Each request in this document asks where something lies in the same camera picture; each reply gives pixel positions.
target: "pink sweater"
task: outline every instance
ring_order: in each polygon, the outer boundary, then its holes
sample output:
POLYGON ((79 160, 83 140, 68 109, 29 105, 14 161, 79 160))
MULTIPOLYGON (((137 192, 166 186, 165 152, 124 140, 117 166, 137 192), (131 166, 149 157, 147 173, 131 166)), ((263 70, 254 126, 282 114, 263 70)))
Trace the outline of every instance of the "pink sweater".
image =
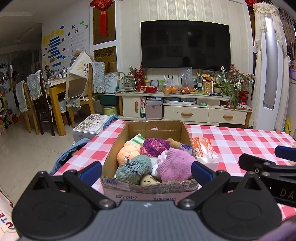
POLYGON ((191 177, 191 165, 196 159, 189 153, 170 148, 167 158, 158 166, 157 172, 163 182, 186 181, 191 177))

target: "pink knitted hat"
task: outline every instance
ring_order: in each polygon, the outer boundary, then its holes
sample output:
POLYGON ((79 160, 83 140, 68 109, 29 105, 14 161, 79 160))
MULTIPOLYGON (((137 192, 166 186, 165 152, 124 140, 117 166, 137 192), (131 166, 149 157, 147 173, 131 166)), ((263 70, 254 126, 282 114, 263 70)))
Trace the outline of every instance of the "pink knitted hat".
POLYGON ((167 158, 158 166, 157 172, 163 182, 186 181, 191 177, 191 165, 196 159, 188 152, 170 148, 167 158))
POLYGON ((158 157, 163 151, 170 148, 170 143, 163 139, 147 138, 140 149, 141 155, 158 157))

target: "tv stand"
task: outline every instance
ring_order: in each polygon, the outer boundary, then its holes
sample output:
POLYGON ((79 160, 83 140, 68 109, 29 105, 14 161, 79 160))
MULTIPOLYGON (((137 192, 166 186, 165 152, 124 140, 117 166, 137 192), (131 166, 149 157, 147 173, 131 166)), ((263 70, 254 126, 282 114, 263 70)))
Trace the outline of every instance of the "tv stand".
POLYGON ((206 96, 201 94, 164 94, 156 92, 153 94, 134 92, 134 93, 116 93, 119 97, 119 119, 127 121, 145 121, 141 118, 140 103, 141 97, 177 97, 197 99, 197 104, 164 105, 163 120, 183 121, 185 124, 219 126, 220 123, 239 124, 248 128, 251 110, 232 110, 220 106, 221 101, 230 101, 229 96, 206 96), (207 103, 207 106, 199 106, 199 103, 207 103))

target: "yellow bucket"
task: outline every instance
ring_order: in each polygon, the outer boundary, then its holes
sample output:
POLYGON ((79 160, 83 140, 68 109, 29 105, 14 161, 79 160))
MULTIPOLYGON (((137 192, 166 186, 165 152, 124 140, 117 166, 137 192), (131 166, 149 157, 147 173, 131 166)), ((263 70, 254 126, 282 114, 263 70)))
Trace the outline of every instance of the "yellow bucket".
POLYGON ((104 111, 104 115, 118 115, 117 106, 103 105, 102 109, 104 111))

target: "drawer handle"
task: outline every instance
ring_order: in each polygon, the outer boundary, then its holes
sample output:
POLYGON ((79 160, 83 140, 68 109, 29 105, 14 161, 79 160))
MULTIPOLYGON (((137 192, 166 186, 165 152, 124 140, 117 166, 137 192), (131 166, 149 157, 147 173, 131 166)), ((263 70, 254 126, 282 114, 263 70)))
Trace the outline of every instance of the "drawer handle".
POLYGON ((139 111, 138 111, 138 102, 137 102, 137 101, 135 102, 135 112, 136 112, 136 113, 139 112, 139 111))
POLYGON ((182 112, 181 115, 182 116, 192 116, 193 114, 192 113, 184 113, 184 112, 182 112))
POLYGON ((233 115, 223 115, 224 119, 233 119, 233 115))

